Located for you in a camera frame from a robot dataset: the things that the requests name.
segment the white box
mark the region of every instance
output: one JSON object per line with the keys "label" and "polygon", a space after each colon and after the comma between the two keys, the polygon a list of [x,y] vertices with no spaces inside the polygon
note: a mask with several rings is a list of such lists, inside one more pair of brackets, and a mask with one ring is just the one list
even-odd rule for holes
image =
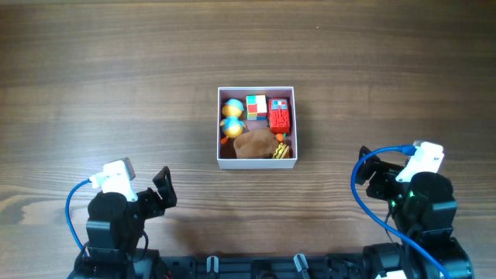
{"label": "white box", "polygon": [[[288,159],[236,159],[234,157],[226,156],[228,150],[223,150],[220,139],[222,138],[222,131],[219,123],[222,120],[222,104],[231,98],[235,98],[246,104],[246,97],[248,95],[266,95],[267,98],[287,98],[290,104],[290,123],[291,132],[287,139],[292,149],[291,157]],[[224,87],[219,88],[217,96],[217,162],[222,170],[242,170],[242,169],[285,169],[293,168],[298,160],[298,141],[296,134],[296,108],[295,108],[295,90],[293,87]],[[245,112],[241,115],[239,120],[247,124],[247,129],[250,126],[259,126],[254,121],[246,120],[246,107]]]}

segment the black base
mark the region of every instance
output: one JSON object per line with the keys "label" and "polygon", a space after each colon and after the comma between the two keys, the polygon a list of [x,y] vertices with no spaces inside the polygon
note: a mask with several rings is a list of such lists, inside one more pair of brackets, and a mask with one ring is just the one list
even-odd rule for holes
{"label": "black base", "polygon": [[[312,279],[360,278],[362,254],[334,254],[327,257],[307,257]],[[207,274],[206,259],[194,257],[162,257],[173,279],[211,279]],[[301,279],[292,257],[220,258],[218,279],[259,279],[267,271],[277,279]]]}

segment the toy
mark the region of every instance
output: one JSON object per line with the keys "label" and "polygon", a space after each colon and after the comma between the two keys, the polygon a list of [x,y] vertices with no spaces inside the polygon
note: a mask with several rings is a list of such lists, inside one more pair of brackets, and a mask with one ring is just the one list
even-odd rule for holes
{"label": "toy", "polygon": [[222,107],[222,114],[226,117],[219,125],[226,137],[220,140],[221,144],[226,144],[228,138],[236,138],[241,135],[246,124],[238,119],[244,111],[243,103],[236,99],[230,99]]}
{"label": "toy", "polygon": [[265,95],[246,97],[246,119],[265,120],[267,118],[267,102]]}
{"label": "toy", "polygon": [[272,155],[272,159],[286,159],[289,158],[289,146],[284,143],[279,143],[279,146]]}
{"label": "toy", "polygon": [[282,143],[284,141],[284,135],[283,134],[277,134],[276,139],[279,143]]}
{"label": "toy", "polygon": [[269,100],[269,127],[272,133],[289,133],[288,100],[273,98]]}
{"label": "toy", "polygon": [[241,135],[243,128],[246,128],[246,124],[240,121],[235,116],[228,116],[220,122],[222,127],[222,132],[226,135],[225,138],[221,139],[221,144],[226,144],[228,138],[236,138]]}
{"label": "toy", "polygon": [[226,104],[222,107],[222,114],[225,117],[235,116],[240,117],[241,114],[245,111],[243,107],[243,103],[240,100],[230,99],[226,102]]}
{"label": "toy", "polygon": [[270,158],[276,149],[277,140],[268,128],[244,133],[234,140],[238,159]]}

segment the cable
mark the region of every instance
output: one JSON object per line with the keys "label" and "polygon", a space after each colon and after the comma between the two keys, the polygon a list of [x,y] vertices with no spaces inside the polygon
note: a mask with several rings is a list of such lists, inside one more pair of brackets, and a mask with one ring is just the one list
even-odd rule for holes
{"label": "cable", "polygon": [[72,190],[69,193],[69,195],[67,196],[67,200],[65,202],[65,219],[67,220],[67,224],[69,225],[69,229],[71,230],[72,236],[74,237],[74,240],[76,241],[76,244],[80,250],[83,250],[84,247],[83,247],[83,244],[81,244],[81,241],[79,241],[78,235],[76,234],[76,231],[74,230],[74,227],[72,226],[71,214],[69,213],[69,205],[71,204],[72,195],[76,192],[76,190],[79,189],[81,186],[88,184],[88,183],[90,183],[89,179],[82,181],[80,184],[78,184],[74,188],[72,188]]}
{"label": "cable", "polygon": [[358,205],[367,213],[377,224],[388,230],[389,232],[393,233],[397,237],[399,237],[401,240],[403,240],[405,243],[407,243],[409,246],[411,246],[413,249],[417,250],[421,255],[423,255],[429,262],[431,262],[434,266],[437,267],[437,269],[444,275],[446,279],[451,279],[450,274],[448,274],[448,271],[446,268],[441,265],[436,259],[434,259],[427,251],[425,251],[420,245],[418,245],[415,241],[409,239],[406,235],[403,233],[397,231],[396,229],[393,229],[391,226],[383,222],[382,220],[379,219],[360,199],[360,196],[358,195],[357,192],[357,187],[355,180],[357,179],[357,172],[358,169],[362,164],[365,163],[365,161],[379,153],[384,153],[384,152],[391,152],[391,151],[397,151],[401,152],[404,155],[412,156],[415,154],[416,147],[413,145],[405,145],[405,146],[389,146],[389,147],[384,147],[380,148],[378,150],[372,151],[369,154],[361,157],[358,162],[356,162],[355,167],[353,168],[353,172],[351,174],[351,180],[350,180],[350,187],[351,187],[351,192],[353,193],[353,197],[355,198],[356,202]]}

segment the cardboard box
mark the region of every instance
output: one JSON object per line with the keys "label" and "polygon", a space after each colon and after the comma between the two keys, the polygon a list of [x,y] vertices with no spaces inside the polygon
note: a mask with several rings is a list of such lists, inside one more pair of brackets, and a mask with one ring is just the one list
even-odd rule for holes
{"label": "cardboard box", "polygon": [[[219,123],[223,118],[221,109],[225,102],[231,98],[240,100],[245,105],[245,112],[239,120],[246,124],[246,131],[262,129],[267,126],[264,121],[246,120],[246,97],[248,95],[265,95],[267,104],[270,98],[287,98],[290,104],[291,132],[286,140],[290,143],[291,154],[288,159],[236,159],[232,139],[230,143],[221,146],[220,139],[224,137]],[[298,160],[298,141],[296,129],[295,90],[293,87],[225,87],[219,88],[217,104],[217,162],[222,170],[242,169],[285,169],[293,168]]]}

